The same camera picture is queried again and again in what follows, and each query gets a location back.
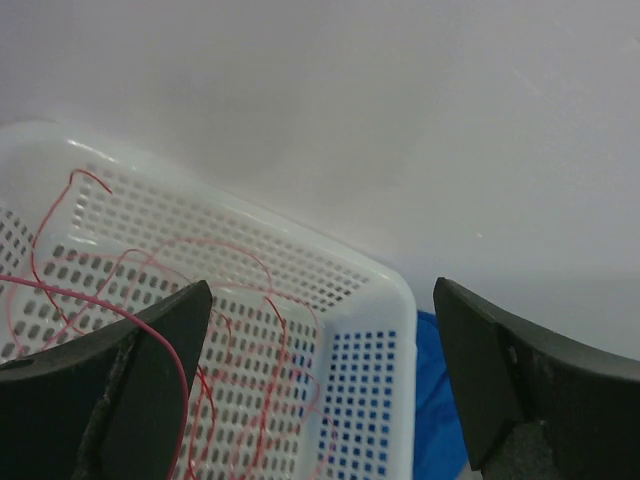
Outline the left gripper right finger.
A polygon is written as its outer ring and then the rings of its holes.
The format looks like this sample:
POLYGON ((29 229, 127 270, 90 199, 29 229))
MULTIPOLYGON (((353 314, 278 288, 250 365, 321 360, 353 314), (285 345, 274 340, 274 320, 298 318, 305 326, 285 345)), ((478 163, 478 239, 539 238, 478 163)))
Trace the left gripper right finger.
POLYGON ((433 301, 470 467, 485 479, 636 479, 639 363, 440 277, 433 301))

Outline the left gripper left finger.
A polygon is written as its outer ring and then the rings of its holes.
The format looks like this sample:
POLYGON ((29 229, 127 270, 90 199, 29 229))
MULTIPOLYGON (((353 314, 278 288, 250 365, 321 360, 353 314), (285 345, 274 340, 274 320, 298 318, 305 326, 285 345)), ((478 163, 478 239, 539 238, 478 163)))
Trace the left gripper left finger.
POLYGON ((4 479, 168 479, 208 329, 205 281, 1 366, 4 479))

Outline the bright blue cloth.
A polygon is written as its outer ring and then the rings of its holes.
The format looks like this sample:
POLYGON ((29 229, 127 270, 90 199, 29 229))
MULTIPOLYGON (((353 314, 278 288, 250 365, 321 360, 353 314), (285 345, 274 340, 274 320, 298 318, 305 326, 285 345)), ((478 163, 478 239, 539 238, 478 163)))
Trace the bright blue cloth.
POLYGON ((437 319, 417 313, 413 477, 455 479, 468 462, 437 319))

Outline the white perforated basket rear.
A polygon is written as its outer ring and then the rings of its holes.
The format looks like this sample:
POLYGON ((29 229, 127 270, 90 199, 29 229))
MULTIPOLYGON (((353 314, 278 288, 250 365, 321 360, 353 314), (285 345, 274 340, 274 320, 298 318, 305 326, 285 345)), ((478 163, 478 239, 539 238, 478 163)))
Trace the white perforated basket rear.
POLYGON ((407 479, 416 312, 356 251, 176 165, 50 122, 1 131, 1 359, 206 281, 172 479, 407 479))

